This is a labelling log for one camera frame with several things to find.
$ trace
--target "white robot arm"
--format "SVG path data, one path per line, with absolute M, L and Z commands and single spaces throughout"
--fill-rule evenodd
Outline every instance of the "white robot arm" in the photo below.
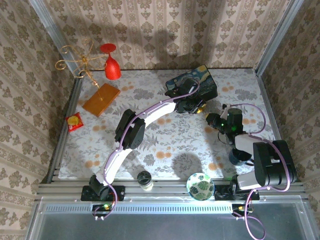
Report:
M 140 119 L 144 120 L 145 128 L 154 122 L 155 120 L 161 118 L 162 116 L 166 114 L 172 113 L 176 109 L 176 103 L 175 102 L 164 102 L 159 104 L 158 106 L 154 107 L 153 109 L 150 109 L 149 111 L 145 110 L 143 114 L 141 115 Z M 115 179 L 116 173 L 118 172 L 118 169 L 122 165 L 125 158 L 128 156 L 129 153 L 132 152 L 133 149 L 127 148 L 117 148 L 115 151 L 113 151 L 108 159 L 106 160 L 103 168 L 100 169 L 100 171 L 96 174 L 96 179 L 103 183 L 103 185 L 107 185 L 106 181 L 108 183 L 112 183 Z

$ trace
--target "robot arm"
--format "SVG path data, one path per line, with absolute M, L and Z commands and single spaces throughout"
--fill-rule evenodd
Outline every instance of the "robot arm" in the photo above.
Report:
M 196 114 L 201 107 L 206 104 L 202 94 L 195 94 L 200 88 L 200 83 L 193 79 L 186 78 L 179 86 L 168 90 L 165 95 L 170 98 L 160 101 L 157 104 L 142 111 L 138 115 L 128 109 L 115 130 L 115 141 L 119 146 L 106 160 L 103 168 L 90 180 L 89 185 L 96 189 L 95 193 L 99 196 L 100 189 L 114 181 L 115 175 L 128 154 L 137 148 L 144 137 L 145 128 L 165 114 L 176 111 L 177 113 Z M 209 100 L 218 96 L 217 88 L 213 87 L 210 92 L 205 93 L 205 99 Z
M 133 149 L 137 148 L 142 142 L 145 128 L 155 120 L 161 118 L 162 116 L 172 113 L 176 109 L 176 105 L 177 104 L 175 102 L 165 102 L 163 104 L 160 104 L 159 106 L 156 106 L 154 109 L 144 111 L 144 114 L 141 116 L 141 118 L 139 118 L 134 123 L 134 127 L 131 127 L 132 130 L 127 133 L 127 137 L 124 138 L 124 143 L 122 144 L 123 148 L 117 148 L 109 155 L 103 168 L 101 168 L 100 171 L 96 174 L 96 179 L 106 186 L 107 183 L 104 179 L 105 174 L 107 182 L 112 183 L 115 179 L 118 169 L 122 165 L 125 158 L 128 156 L 129 153 L 132 152 Z M 119 122 L 119 125 L 115 131 L 116 140 L 120 141 L 122 134 L 124 134 L 124 129 L 128 126 L 128 122 L 135 116 L 135 113 L 130 109 L 124 112 Z
M 207 123 L 226 135 L 228 144 L 232 146 L 229 160 L 239 166 L 254 159 L 254 170 L 233 177 L 233 183 L 239 190 L 251 190 L 264 186 L 284 185 L 287 183 L 284 166 L 275 150 L 261 138 L 251 136 L 243 131 L 242 111 L 230 105 L 222 106 L 222 114 L 210 113 Z M 272 142 L 283 156 L 289 171 L 290 183 L 297 180 L 297 172 L 288 145 L 284 140 Z

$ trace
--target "gold wire sculpture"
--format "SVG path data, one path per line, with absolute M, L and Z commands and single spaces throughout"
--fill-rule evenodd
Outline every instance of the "gold wire sculpture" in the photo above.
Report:
M 85 38 L 82 40 L 82 44 L 83 45 L 90 45 L 89 48 L 89 52 L 87 54 L 81 54 L 74 46 L 72 45 L 65 45 L 63 47 L 61 47 L 60 52 L 61 54 L 68 54 L 70 50 L 73 51 L 74 54 L 77 55 L 78 58 L 80 58 L 79 60 L 59 60 L 55 63 L 55 69 L 57 70 L 64 70 L 67 67 L 66 63 L 77 63 L 78 67 L 73 70 L 72 74 L 75 78 L 78 79 L 83 79 L 85 76 L 88 76 L 90 78 L 90 80 L 92 81 L 92 84 L 94 86 L 96 86 L 98 88 L 98 90 L 100 89 L 100 86 L 98 84 L 98 82 L 93 78 L 92 76 L 92 71 L 101 71 L 104 70 L 105 65 L 103 68 L 95 68 L 94 66 L 92 66 L 89 62 L 92 60 L 96 60 L 96 59 L 100 59 L 103 57 L 108 56 L 109 54 L 103 54 L 101 56 L 97 56 L 97 57 L 89 57 L 91 50 L 94 46 L 94 41 L 91 38 Z

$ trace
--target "small jar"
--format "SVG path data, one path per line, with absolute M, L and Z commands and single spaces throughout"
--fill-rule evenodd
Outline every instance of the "small jar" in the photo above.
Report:
M 142 171 L 136 177 L 138 184 L 145 191 L 150 191 L 154 186 L 151 174 L 148 171 Z

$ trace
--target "cable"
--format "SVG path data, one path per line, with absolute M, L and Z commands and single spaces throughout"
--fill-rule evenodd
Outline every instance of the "cable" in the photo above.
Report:
M 105 183 L 108 185 L 108 187 L 113 191 L 113 194 L 114 194 L 114 204 L 112 203 L 113 206 L 112 206 L 112 208 L 110 209 L 109 213 L 104 217 L 104 219 L 106 219 L 107 217 L 109 217 L 110 214 L 115 210 L 116 205 L 117 205 L 117 202 L 118 202 L 117 192 L 116 192 L 116 190 L 114 189 L 114 187 L 113 187 L 110 183 L 108 183 L 106 177 L 107 177 L 107 176 L 106 176 L 106 171 L 104 171 L 104 172 L 103 172 L 103 178 L 104 178 Z
M 222 142 L 223 144 L 226 144 L 225 142 L 221 141 L 220 136 L 219 136 L 220 133 L 221 133 L 221 132 L 218 131 L 218 139 L 219 139 L 219 141 Z
M 111 194 L 112 194 L 112 196 L 113 196 L 113 200 L 112 200 L 112 204 L 111 204 L 110 210 L 113 209 L 113 208 L 115 207 L 115 204 L 116 204 L 115 194 L 114 194 L 113 192 L 112 192 Z M 94 218 L 96 218 L 97 211 L 98 211 L 98 209 L 100 209 L 100 208 L 104 208 L 104 206 L 97 206 L 97 207 L 94 209 L 94 211 L 93 211 L 93 216 L 94 216 Z M 109 215 L 109 214 L 110 214 L 110 211 L 109 211 L 105 216 L 103 216 L 103 219 L 105 219 L 105 218 L 107 217 L 107 215 Z
M 283 165 L 283 168 L 284 168 L 284 172 L 285 172 L 285 177 L 286 177 L 286 187 L 284 189 L 281 189 L 281 188 L 278 188 L 278 187 L 274 187 L 274 186 L 262 186 L 262 187 L 257 187 L 257 188 L 254 188 L 250 191 L 250 193 L 248 194 L 248 197 L 246 198 L 246 201 L 245 201 L 245 206 L 244 206 L 244 212 L 246 213 L 248 211 L 248 204 L 249 204 L 249 200 L 251 198 L 251 195 L 257 191 L 257 190 L 264 190 L 264 189 L 274 189 L 278 192 L 286 192 L 289 187 L 290 187 L 290 174 L 289 174 L 289 170 L 288 170 L 288 167 L 287 167 L 287 164 L 286 164 L 286 161 L 285 161 L 285 158 L 284 156 L 281 154 L 281 152 L 279 151 L 279 149 L 269 140 L 267 139 L 262 139 L 261 137 L 258 137 L 258 136 L 253 136 L 253 135 L 250 135 L 249 134 L 249 137 L 253 138 L 253 139 L 257 139 L 257 140 L 260 140 L 260 141 L 263 141 L 265 143 L 268 143 L 273 149 L 274 151 L 279 155 L 280 157 L 280 160 L 281 160 L 281 163 Z M 261 224 L 262 228 L 263 228 L 263 237 L 262 238 L 256 238 L 252 232 L 250 231 L 250 228 L 249 228 L 249 225 L 248 225 L 248 218 L 249 219 L 254 219 L 256 220 L 258 223 Z M 247 214 L 244 214 L 244 222 L 245 222 L 245 226 L 246 226 L 246 229 L 248 231 L 248 233 L 250 234 L 250 236 L 254 239 L 254 240 L 264 240 L 266 238 L 266 230 L 262 224 L 262 222 L 253 217 L 253 216 L 247 216 Z
M 249 163 L 249 162 L 246 162 L 245 165 L 250 166 L 250 167 L 253 167 L 253 166 L 254 166 L 253 163 Z
M 239 103 L 239 104 L 233 104 L 233 105 L 230 105 L 230 106 L 231 107 L 235 107 L 235 106 L 241 106 L 241 105 L 248 105 L 248 106 L 251 106 L 251 107 L 254 107 L 254 108 L 258 109 L 258 111 L 261 113 L 261 115 L 263 117 L 263 127 L 262 127 L 262 129 L 259 130 L 259 131 L 256 131 L 256 132 L 250 132 L 250 134 L 259 134 L 263 130 L 265 130 L 266 125 L 267 125 L 267 120 L 266 120 L 266 115 L 264 114 L 264 112 L 259 107 L 257 107 L 256 105 L 253 105 L 251 103 Z

